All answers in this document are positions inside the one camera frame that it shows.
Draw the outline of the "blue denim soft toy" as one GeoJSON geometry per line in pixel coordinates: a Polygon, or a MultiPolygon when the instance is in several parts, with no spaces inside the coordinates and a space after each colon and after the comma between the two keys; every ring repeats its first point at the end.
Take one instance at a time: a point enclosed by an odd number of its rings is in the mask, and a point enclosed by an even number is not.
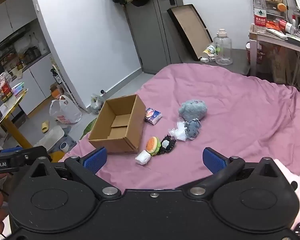
{"type": "Polygon", "coordinates": [[[199,130],[201,128],[200,121],[198,119],[192,119],[190,121],[186,121],[185,124],[185,134],[187,139],[194,140],[199,134],[199,130]]]}

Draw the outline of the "clear plastic bag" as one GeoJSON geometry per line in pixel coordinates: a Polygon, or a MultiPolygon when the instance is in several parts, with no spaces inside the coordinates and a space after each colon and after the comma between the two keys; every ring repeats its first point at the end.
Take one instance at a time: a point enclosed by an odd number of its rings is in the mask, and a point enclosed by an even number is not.
{"type": "Polygon", "coordinates": [[[177,122],[177,127],[169,130],[169,135],[174,137],[175,140],[186,141],[186,127],[184,121],[177,122]]]}

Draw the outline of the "black white soft toy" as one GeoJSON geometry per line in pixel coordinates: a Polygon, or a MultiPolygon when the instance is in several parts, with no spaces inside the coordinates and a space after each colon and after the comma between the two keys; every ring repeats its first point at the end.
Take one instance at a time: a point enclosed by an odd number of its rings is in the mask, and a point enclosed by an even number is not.
{"type": "Polygon", "coordinates": [[[164,139],[161,141],[161,146],[159,148],[157,155],[170,153],[173,150],[175,143],[176,143],[175,139],[171,138],[170,135],[166,135],[164,139]]]}

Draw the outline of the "white soft bundle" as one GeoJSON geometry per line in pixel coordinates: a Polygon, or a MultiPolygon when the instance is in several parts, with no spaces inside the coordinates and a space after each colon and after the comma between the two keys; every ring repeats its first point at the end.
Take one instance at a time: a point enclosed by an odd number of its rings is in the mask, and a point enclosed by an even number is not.
{"type": "Polygon", "coordinates": [[[151,157],[152,156],[150,153],[148,153],[146,150],[143,150],[136,156],[135,161],[137,164],[143,166],[143,165],[146,165],[150,161],[151,157]]]}

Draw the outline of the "grey fluffy plush toy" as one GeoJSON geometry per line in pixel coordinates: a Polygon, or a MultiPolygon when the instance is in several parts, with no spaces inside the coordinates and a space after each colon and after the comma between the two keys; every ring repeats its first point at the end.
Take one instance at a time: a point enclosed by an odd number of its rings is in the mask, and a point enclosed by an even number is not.
{"type": "Polygon", "coordinates": [[[202,120],[207,114],[207,105],[202,100],[188,100],[181,104],[178,113],[185,121],[202,120]]]}

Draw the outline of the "burger plush toy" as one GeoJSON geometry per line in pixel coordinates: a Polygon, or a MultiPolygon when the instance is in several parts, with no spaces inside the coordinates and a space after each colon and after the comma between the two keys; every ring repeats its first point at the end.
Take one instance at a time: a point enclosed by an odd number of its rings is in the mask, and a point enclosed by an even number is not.
{"type": "Polygon", "coordinates": [[[146,151],[151,155],[156,155],[161,147],[161,142],[157,137],[151,137],[146,144],[146,151]]]}

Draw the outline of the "blue tissue pack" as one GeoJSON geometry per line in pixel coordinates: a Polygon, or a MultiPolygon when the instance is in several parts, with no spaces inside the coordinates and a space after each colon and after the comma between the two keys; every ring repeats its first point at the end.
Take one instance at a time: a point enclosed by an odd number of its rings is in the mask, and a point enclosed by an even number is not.
{"type": "Polygon", "coordinates": [[[153,108],[148,108],[145,114],[145,122],[155,125],[162,118],[162,113],[153,108]]]}

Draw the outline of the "round yellow edged table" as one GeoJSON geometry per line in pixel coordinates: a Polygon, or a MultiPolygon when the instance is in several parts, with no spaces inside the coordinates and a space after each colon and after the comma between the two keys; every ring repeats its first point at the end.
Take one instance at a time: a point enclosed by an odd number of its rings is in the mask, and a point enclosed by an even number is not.
{"type": "Polygon", "coordinates": [[[11,108],[7,108],[5,105],[0,106],[2,117],[0,118],[0,127],[4,126],[7,132],[16,140],[19,146],[22,148],[32,148],[31,143],[22,135],[17,129],[15,124],[9,119],[11,113],[15,110],[19,103],[23,100],[28,89],[23,89],[19,96],[16,98],[14,105],[11,108]]]}

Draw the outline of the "white plastic shopping bag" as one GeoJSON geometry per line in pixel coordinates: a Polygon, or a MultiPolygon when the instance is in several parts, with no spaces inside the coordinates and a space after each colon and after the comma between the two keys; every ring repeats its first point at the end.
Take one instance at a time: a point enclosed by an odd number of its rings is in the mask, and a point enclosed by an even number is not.
{"type": "Polygon", "coordinates": [[[59,99],[51,101],[49,114],[62,124],[76,124],[82,118],[82,112],[65,95],[61,95],[59,99]]]}

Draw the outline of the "white supplement jar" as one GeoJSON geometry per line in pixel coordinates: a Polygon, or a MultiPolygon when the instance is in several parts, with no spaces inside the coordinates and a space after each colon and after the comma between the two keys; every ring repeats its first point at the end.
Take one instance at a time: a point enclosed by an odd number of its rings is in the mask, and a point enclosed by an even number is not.
{"type": "Polygon", "coordinates": [[[211,43],[207,46],[207,48],[203,51],[203,54],[207,55],[216,55],[216,46],[214,43],[211,43]]]}

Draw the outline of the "large clear plastic jug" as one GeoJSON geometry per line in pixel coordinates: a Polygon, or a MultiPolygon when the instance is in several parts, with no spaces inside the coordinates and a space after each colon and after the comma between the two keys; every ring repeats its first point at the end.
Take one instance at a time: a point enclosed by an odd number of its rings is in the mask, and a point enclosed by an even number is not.
{"type": "Polygon", "coordinates": [[[215,62],[221,66],[229,66],[233,63],[232,59],[232,41],[228,37],[225,29],[217,31],[216,37],[213,38],[215,45],[215,62]]]}

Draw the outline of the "flat cardboard tray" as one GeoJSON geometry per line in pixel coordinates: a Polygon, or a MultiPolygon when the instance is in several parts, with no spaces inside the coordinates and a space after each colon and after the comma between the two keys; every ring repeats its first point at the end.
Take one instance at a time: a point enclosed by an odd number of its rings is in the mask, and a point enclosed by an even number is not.
{"type": "Polygon", "coordinates": [[[179,36],[194,61],[200,61],[203,51],[212,43],[212,37],[193,4],[167,10],[179,36]]]}

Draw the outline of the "grey door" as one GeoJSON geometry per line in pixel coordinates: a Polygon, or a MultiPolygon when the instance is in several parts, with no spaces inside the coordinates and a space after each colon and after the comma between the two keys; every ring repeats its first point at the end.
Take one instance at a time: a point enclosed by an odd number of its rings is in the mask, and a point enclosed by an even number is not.
{"type": "Polygon", "coordinates": [[[182,63],[182,45],[168,10],[183,0],[149,0],[125,5],[125,15],[143,72],[155,74],[169,64],[182,63]]]}

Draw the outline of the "lying red label bottle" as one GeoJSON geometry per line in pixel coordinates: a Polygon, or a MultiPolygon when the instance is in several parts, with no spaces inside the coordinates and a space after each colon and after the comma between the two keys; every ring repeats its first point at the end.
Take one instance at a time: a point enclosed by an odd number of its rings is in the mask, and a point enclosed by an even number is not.
{"type": "Polygon", "coordinates": [[[281,31],[300,37],[300,30],[294,25],[292,25],[291,23],[283,20],[282,18],[276,18],[274,22],[276,23],[276,25],[279,27],[281,31]]]}

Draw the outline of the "red label water bottle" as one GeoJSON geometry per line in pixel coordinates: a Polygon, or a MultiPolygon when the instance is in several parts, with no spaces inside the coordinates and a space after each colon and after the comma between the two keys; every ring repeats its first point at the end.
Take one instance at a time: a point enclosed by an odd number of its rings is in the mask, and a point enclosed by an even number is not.
{"type": "Polygon", "coordinates": [[[267,32],[267,10],[266,0],[254,0],[254,25],[257,33],[267,32]]]}

